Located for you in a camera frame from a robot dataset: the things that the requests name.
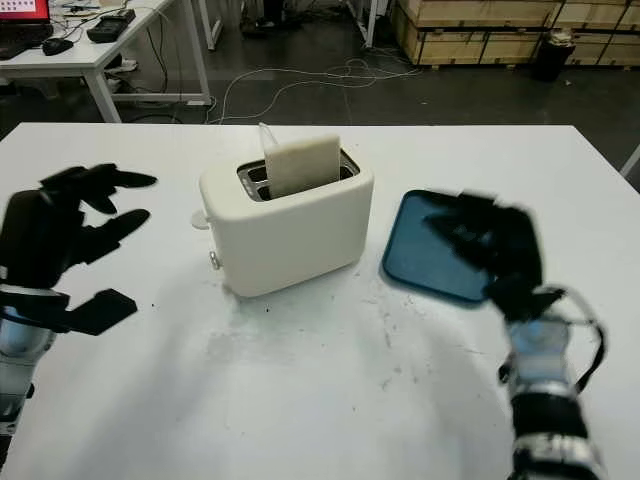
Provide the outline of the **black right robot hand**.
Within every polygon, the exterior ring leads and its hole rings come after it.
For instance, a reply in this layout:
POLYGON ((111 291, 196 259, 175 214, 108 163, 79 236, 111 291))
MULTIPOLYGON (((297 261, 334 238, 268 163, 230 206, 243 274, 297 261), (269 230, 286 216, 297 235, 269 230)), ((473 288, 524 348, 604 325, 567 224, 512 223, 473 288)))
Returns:
POLYGON ((463 192, 423 222, 467 265, 485 272, 485 296, 507 321, 536 314, 534 290, 543 283, 540 248, 529 214, 491 197, 463 192))

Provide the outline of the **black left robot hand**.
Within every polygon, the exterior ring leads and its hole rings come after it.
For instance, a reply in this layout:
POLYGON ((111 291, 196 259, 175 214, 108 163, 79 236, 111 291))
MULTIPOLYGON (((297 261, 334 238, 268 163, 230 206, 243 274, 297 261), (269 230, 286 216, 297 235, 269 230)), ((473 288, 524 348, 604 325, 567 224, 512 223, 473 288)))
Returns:
POLYGON ((14 193, 1 226, 1 283, 51 289, 71 267, 115 251, 150 212, 118 214, 111 197, 119 188, 156 182, 110 163, 71 167, 41 180, 38 189, 14 193))

